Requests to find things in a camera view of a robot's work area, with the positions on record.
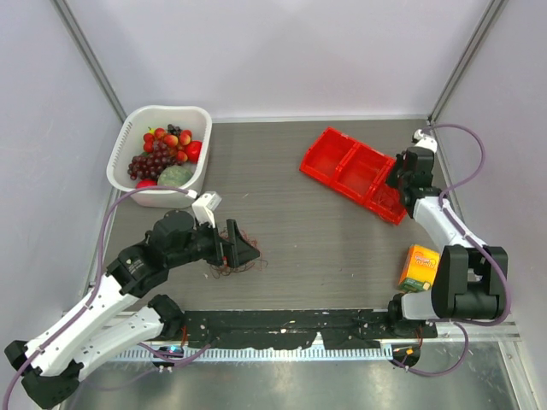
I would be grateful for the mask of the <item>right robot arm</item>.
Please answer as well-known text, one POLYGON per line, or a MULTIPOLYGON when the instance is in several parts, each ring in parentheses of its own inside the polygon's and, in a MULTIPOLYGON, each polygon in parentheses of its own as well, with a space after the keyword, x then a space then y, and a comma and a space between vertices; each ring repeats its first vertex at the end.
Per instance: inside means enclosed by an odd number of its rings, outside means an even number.
POLYGON ((386 183, 396 188, 407 214, 440 249, 429 290, 394 296, 388 305, 387 330, 406 337, 417 321, 453 321, 494 326, 510 311, 508 255, 474 235, 458 218, 444 192, 432 185, 435 151, 412 146, 397 155, 386 183))

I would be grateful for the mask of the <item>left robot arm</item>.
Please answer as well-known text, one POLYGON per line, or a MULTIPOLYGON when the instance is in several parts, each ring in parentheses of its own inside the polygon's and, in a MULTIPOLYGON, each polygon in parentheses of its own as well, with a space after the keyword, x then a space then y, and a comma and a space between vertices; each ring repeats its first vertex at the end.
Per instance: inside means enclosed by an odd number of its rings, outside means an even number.
POLYGON ((106 324, 166 282, 175 267, 204 260, 237 269, 260 257, 235 220, 227 220, 226 230, 222 236, 215 225, 198 223, 187 212, 168 212, 141 242, 123 249, 91 292, 51 328, 30 341, 10 343, 4 353, 31 400, 51 409, 123 350, 154 338, 174 340, 185 315, 166 295, 154 296, 118 325, 106 324))

